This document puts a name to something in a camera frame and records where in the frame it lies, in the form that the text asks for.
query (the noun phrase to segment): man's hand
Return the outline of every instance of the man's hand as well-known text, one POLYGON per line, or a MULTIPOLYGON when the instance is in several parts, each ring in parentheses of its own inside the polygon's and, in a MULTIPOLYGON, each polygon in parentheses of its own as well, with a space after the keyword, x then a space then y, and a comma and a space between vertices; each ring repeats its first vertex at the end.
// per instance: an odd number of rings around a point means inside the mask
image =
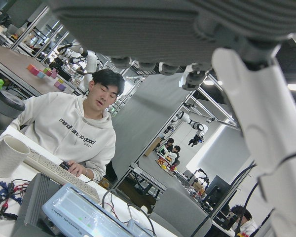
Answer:
POLYGON ((67 162, 68 165, 70 165, 70 168, 68 169, 68 172, 70 172, 71 174, 79 177, 81 174, 85 174, 86 173, 86 168, 81 165, 78 164, 77 162, 70 160, 67 162))

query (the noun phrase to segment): gray partition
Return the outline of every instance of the gray partition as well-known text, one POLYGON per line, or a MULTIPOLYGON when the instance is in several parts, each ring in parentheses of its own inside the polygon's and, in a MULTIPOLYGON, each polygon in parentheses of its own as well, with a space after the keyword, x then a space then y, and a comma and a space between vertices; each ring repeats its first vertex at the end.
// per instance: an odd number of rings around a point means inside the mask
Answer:
POLYGON ((189 91, 179 88, 181 77, 149 76, 112 119, 116 131, 112 163, 119 179, 189 95, 189 91))

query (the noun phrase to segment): pink block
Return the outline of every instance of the pink block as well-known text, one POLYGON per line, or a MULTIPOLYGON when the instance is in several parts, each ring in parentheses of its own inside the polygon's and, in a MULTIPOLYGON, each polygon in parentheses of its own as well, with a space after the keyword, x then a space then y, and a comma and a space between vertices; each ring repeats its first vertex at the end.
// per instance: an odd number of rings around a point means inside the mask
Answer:
POLYGON ((56 79, 57 73, 52 73, 51 77, 54 78, 54 79, 56 79))
POLYGON ((33 67, 30 72, 36 76, 39 73, 39 70, 36 67, 33 67))
POLYGON ((48 75, 49 77, 51 76, 52 72, 50 70, 46 71, 46 75, 48 75))
POLYGON ((57 87, 57 88, 58 88, 60 85, 61 85, 61 83, 60 83, 59 81, 56 81, 55 84, 54 84, 54 86, 57 87))

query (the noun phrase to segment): white robotic arm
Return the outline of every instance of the white robotic arm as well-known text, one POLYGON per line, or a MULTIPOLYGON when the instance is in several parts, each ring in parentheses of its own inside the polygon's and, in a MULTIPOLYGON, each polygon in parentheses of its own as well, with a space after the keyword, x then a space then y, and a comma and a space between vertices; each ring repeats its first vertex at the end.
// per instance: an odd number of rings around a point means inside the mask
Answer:
POLYGON ((283 73, 276 59, 250 71, 232 49, 217 49, 212 63, 251 156, 264 171, 260 188, 275 207, 271 220, 276 236, 296 237, 296 104, 283 73))
POLYGON ((183 111, 180 111, 171 119, 169 125, 167 126, 166 130, 163 133, 166 134, 170 130, 175 129, 175 126, 177 125, 179 120, 186 122, 193 129, 197 130, 195 136, 193 137, 193 139, 190 140, 188 145, 192 144, 191 146, 193 147, 197 145, 199 142, 200 143, 204 142, 204 134, 207 132, 208 126, 206 126, 205 124, 201 124, 200 122, 191 120, 189 118, 189 115, 187 113, 184 113, 183 111))
MULTIPOLYGON (((72 43, 61 45, 58 47, 58 52, 63 55, 71 64, 76 64, 81 61, 86 61, 85 70, 89 73, 93 73, 97 70, 98 57, 95 52, 86 50, 79 43, 73 45, 72 43)), ((92 75, 86 73, 83 82, 78 88, 86 92, 89 88, 89 82, 92 80, 92 75)))

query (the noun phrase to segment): wooden table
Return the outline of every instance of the wooden table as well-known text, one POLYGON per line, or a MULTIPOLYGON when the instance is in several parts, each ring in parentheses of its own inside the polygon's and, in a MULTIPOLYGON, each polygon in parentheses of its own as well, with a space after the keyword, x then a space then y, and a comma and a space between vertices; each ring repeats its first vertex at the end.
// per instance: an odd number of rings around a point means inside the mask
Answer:
POLYGON ((45 66, 33 57, 0 46, 0 73, 30 96, 40 96, 48 92, 61 91, 54 86, 56 79, 48 76, 40 79, 31 74, 26 69, 29 64, 33 64, 39 70, 45 68, 45 66))

